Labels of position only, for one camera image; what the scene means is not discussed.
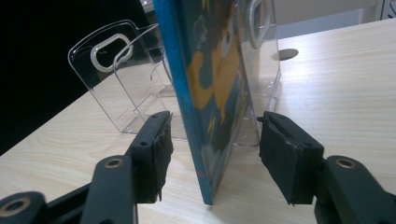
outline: yellow cartoon character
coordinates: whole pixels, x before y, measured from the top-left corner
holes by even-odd
[[[215,16],[216,19],[212,24],[208,24],[207,39],[204,39],[210,47],[210,54],[203,48],[198,49],[192,56],[191,63],[188,67],[189,84],[193,89],[192,98],[194,107],[202,109],[211,100],[215,98],[216,106],[220,111],[220,121],[226,119],[226,105],[231,96],[231,91],[238,77],[238,69],[240,68],[240,56],[238,54],[237,43],[233,33],[233,4],[232,1],[224,4],[216,1]],[[210,64],[205,64],[205,57],[210,57]],[[203,67],[210,66],[212,75],[212,83],[209,86],[203,85],[201,76]]]

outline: plastic handle cutout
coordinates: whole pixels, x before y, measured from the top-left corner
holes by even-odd
[[[248,7],[248,29],[250,43],[254,49],[259,49],[264,42],[264,36],[270,26],[270,13],[266,0],[253,0]]]
[[[126,37],[126,35],[122,35],[122,34],[116,34],[111,36],[110,38],[106,39],[105,41],[97,44],[95,47],[92,48],[91,50],[91,62],[93,64],[93,66],[95,66],[95,68],[101,72],[111,72],[113,71],[113,65],[110,65],[109,67],[104,67],[101,64],[99,64],[98,59],[96,58],[96,54],[97,52],[106,47],[107,45],[113,43],[114,41],[116,41],[117,39],[121,39],[123,40],[126,45],[129,45],[129,43],[131,42],[128,37]],[[131,58],[132,56],[132,52],[133,52],[133,45],[129,47],[128,52],[119,59],[118,63],[124,63],[126,62],[129,58]]]

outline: cartoon illustration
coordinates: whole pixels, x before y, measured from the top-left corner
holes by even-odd
[[[236,103],[244,98],[240,91],[244,83],[233,31],[233,1],[212,2],[203,0],[202,14],[193,25],[196,51],[188,67],[188,79],[196,109],[205,111],[211,104],[216,105],[218,111],[209,112],[203,120],[209,140],[218,150],[230,141],[235,113],[244,110],[237,107],[239,111],[235,111]]]

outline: book spine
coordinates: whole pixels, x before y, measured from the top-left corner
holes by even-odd
[[[206,177],[205,165],[201,154],[201,139],[197,137],[199,134],[195,129],[195,126],[199,124],[193,115],[194,107],[192,105],[182,48],[183,41],[188,40],[183,40],[177,29],[183,20],[179,16],[182,10],[177,9],[181,8],[183,2],[177,0],[154,0],[153,3],[204,203],[212,204],[212,192]]]

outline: metal rivet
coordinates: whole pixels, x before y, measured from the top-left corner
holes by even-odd
[[[337,165],[347,168],[347,169],[354,169],[356,167],[355,162],[347,160],[347,159],[337,159],[335,161],[335,163],[337,163]]]
[[[105,167],[106,168],[116,168],[121,166],[123,163],[122,159],[113,159],[111,161],[106,162]]]
[[[32,203],[30,198],[24,197],[12,200],[0,208],[0,217],[11,217],[25,210]]]

